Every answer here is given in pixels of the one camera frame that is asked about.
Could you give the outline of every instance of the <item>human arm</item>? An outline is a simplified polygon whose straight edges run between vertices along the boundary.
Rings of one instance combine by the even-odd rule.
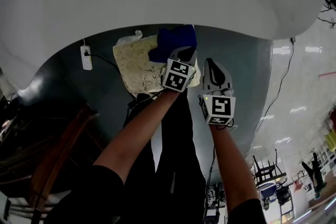
[[[210,124],[219,171],[223,180],[227,211],[250,199],[258,199],[256,185],[245,159],[233,141],[227,128],[218,130]]]
[[[125,183],[137,156],[178,96],[179,93],[174,91],[161,93],[119,132],[93,165],[104,166],[114,171]]]

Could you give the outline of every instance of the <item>electrical outlet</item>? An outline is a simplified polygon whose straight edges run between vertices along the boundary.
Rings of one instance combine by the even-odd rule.
[[[88,54],[91,54],[90,46],[80,46],[80,54],[82,56],[82,63],[83,63],[83,68],[85,70],[91,70],[92,69],[92,61],[91,61],[91,56],[85,56],[85,52]]]

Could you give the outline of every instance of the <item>chair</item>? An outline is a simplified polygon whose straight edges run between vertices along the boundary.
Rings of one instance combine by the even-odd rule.
[[[278,167],[278,152],[276,152],[276,161],[271,165],[268,161],[268,166],[262,165],[262,168],[259,167],[258,162],[256,161],[256,157],[253,156],[254,162],[257,167],[257,172],[254,174],[254,178],[257,181],[256,186],[260,186],[261,184],[276,180],[278,178],[282,178],[286,176],[286,173],[283,173],[280,168]]]

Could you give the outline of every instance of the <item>blue cloth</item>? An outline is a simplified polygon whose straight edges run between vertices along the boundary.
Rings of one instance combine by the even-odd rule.
[[[148,53],[152,62],[167,63],[174,49],[180,47],[197,47],[196,34],[192,25],[177,26],[172,30],[160,28],[157,36],[158,47]]]

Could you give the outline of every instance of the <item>person in black clothing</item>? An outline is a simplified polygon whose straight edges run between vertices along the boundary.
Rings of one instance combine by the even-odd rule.
[[[315,199],[319,199],[321,197],[321,190],[327,185],[327,183],[323,182],[321,169],[319,166],[319,162],[317,161],[317,155],[313,153],[314,160],[312,161],[313,169],[311,169],[305,162],[302,162],[302,166],[307,171],[310,180],[314,185],[315,190]]]
[[[138,101],[147,97],[139,94]],[[150,139],[162,125],[155,172]],[[229,223],[266,223],[251,172],[226,129],[210,126],[225,188]],[[139,103],[71,193],[48,214],[50,223],[203,222],[205,179],[193,143],[187,91],[164,91]]]

